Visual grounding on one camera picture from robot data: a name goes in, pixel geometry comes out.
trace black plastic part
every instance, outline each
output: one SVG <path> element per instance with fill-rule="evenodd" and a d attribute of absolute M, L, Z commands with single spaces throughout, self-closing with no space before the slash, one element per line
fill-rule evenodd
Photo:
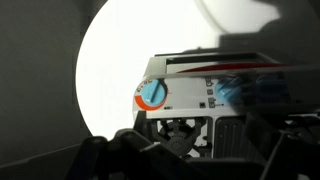
<path fill-rule="evenodd" d="M 297 179 L 302 147 L 300 142 L 282 134 L 261 176 L 263 180 Z"/>
<path fill-rule="evenodd" d="M 66 179 L 88 180 L 94 177 L 99 155 L 106 145 L 107 139 L 104 137 L 89 137 L 84 140 Z"/>
<path fill-rule="evenodd" d="M 101 167 L 103 167 L 101 172 L 113 168 L 112 173 L 122 171 L 130 180 L 164 179 L 164 176 L 157 169 L 150 166 L 150 159 L 141 154 L 142 149 L 151 145 L 152 143 L 148 139 L 132 129 L 118 131 L 104 153 L 106 158 L 101 163 Z"/>
<path fill-rule="evenodd" d="M 241 159 L 190 159 L 188 161 L 210 179 L 245 179 L 257 180 L 263 171 L 263 166 L 257 163 L 248 162 Z"/>
<path fill-rule="evenodd" d="M 279 140 L 279 131 L 255 112 L 247 114 L 245 127 L 245 134 L 251 143 L 265 159 L 268 159 Z"/>
<path fill-rule="evenodd" d="M 193 119 L 194 127 L 186 124 L 187 119 Z M 211 117 L 184 117 L 172 119 L 147 119 L 146 111 L 137 114 L 134 129 L 152 142 L 160 142 L 179 156 L 185 156 L 194 149 L 201 157 L 211 157 L 212 152 L 212 128 Z M 195 140 L 201 134 L 201 128 L 207 124 L 207 145 L 196 146 Z"/>
<path fill-rule="evenodd" d="M 320 119 L 315 116 L 305 116 L 303 117 L 306 123 L 306 131 L 308 135 L 301 134 L 301 137 L 306 142 L 311 144 L 320 144 Z"/>
<path fill-rule="evenodd" d="M 320 162 L 320 145 L 317 143 L 309 144 L 304 143 L 302 145 L 306 151 L 304 151 L 304 158 L 299 162 L 300 171 L 302 174 L 307 174 L 310 179 L 320 179 L 319 162 Z"/>
<path fill-rule="evenodd" d="M 217 119 L 214 139 L 215 158 L 242 158 L 265 164 L 266 160 L 256 150 L 244 133 L 244 117 Z"/>
<path fill-rule="evenodd" d="M 148 159 L 150 166 L 157 169 L 164 176 L 164 179 L 210 179 L 197 168 L 188 164 L 160 144 L 146 148 L 141 153 Z"/>

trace blue component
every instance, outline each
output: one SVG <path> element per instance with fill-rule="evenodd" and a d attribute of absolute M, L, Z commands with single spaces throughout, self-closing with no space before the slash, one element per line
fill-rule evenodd
<path fill-rule="evenodd" d="M 238 103 L 241 100 L 240 77 L 227 77 L 220 80 L 215 87 L 217 100 L 222 103 Z"/>
<path fill-rule="evenodd" d="M 159 80 L 152 80 L 146 84 L 141 92 L 141 97 L 144 103 L 149 106 L 158 106 L 166 97 L 166 91 L 160 84 Z"/>
<path fill-rule="evenodd" d="M 284 103 L 289 97 L 286 81 L 272 75 L 260 77 L 255 91 L 259 103 Z"/>

